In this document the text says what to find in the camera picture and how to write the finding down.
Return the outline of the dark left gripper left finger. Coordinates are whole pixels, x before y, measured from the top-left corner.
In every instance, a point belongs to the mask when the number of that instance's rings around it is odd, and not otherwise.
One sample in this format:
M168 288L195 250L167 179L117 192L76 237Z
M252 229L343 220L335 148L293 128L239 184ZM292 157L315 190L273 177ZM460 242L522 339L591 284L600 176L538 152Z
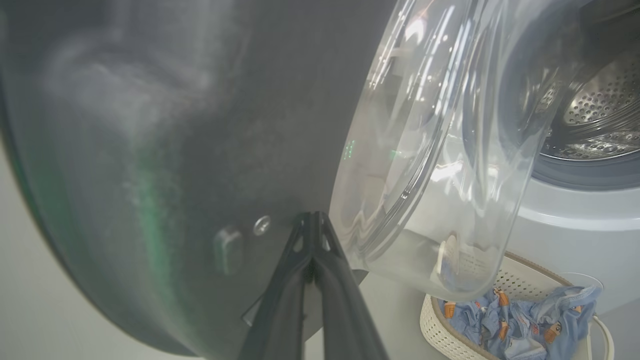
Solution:
M311 264L310 212L300 214L247 333L240 360L301 360L304 300Z

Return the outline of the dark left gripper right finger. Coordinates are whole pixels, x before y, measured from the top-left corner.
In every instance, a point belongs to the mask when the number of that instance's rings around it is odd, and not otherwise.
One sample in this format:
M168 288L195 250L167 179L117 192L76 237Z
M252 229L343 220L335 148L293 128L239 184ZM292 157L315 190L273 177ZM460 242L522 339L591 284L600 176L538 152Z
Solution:
M313 221L313 266L322 297L326 360L388 360L338 235L324 212Z

